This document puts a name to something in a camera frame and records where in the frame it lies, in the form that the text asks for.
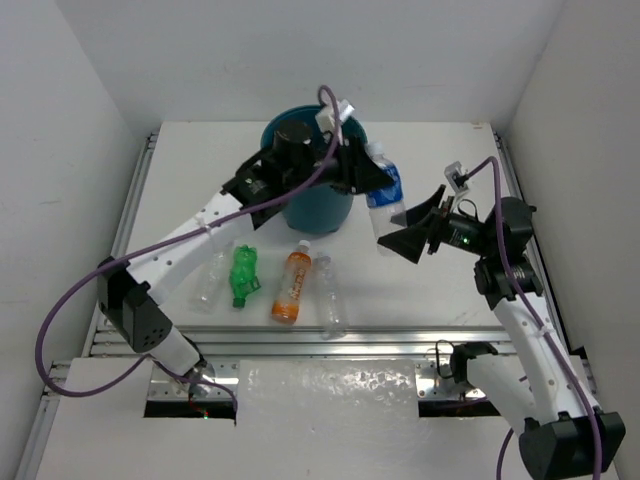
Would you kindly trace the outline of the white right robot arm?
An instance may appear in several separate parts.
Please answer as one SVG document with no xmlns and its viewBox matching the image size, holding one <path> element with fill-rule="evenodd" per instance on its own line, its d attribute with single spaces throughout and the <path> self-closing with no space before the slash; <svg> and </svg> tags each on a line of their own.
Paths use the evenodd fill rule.
<svg viewBox="0 0 640 480">
<path fill-rule="evenodd" d="M 519 380 L 497 349 L 473 341 L 454 347 L 451 378 L 483 391 L 518 438 L 533 479 L 571 479 L 608 470 L 626 434 L 621 416 L 606 413 L 577 377 L 548 317 L 542 284 L 525 249 L 535 207 L 504 197 L 480 221 L 456 213 L 438 189 L 428 200 L 392 216 L 396 231 L 379 245 L 417 263 L 448 246 L 477 255 L 474 280 L 508 333 L 526 378 Z"/>
</svg>

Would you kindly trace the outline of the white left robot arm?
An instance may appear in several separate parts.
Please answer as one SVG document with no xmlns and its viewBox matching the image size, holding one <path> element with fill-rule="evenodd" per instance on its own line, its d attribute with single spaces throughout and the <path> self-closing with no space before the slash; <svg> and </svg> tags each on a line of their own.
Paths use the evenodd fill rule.
<svg viewBox="0 0 640 480">
<path fill-rule="evenodd" d="M 322 149 L 312 138 L 306 123 L 280 122 L 271 145 L 243 162 L 193 217 L 158 244 L 101 263 L 99 309 L 134 352 L 183 382 L 195 381 L 205 360 L 162 311 L 171 292 L 215 251 L 259 229 L 309 187 L 363 194 L 391 185 L 360 138 L 333 134 Z"/>
</svg>

